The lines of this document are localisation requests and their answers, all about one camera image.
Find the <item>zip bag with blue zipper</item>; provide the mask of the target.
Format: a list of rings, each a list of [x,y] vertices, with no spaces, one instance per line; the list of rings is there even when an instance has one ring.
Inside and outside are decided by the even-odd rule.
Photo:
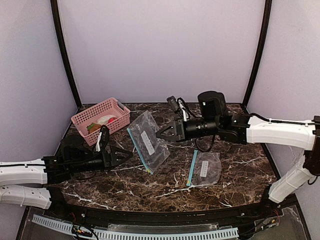
[[[158,130],[159,127],[148,110],[139,115],[127,128],[138,156],[150,174],[154,174],[170,156],[166,142],[156,137]]]

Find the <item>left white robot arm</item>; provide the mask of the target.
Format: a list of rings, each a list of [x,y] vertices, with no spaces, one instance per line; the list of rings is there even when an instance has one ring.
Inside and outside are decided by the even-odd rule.
[[[93,152],[85,147],[65,147],[55,156],[25,162],[1,162],[0,201],[4,204],[52,209],[66,203],[60,189],[52,187],[74,174],[111,171],[133,153],[111,146]]]

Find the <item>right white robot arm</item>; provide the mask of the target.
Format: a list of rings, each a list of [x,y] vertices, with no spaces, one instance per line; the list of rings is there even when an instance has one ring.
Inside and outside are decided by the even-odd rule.
[[[280,204],[310,180],[320,175],[320,117],[311,120],[265,118],[257,113],[230,113],[225,96],[205,91],[197,97],[201,115],[195,116],[183,99],[167,98],[179,118],[156,132],[169,142],[184,142],[202,137],[219,137],[234,144],[264,144],[301,150],[294,165],[279,180],[266,187],[261,203]]]

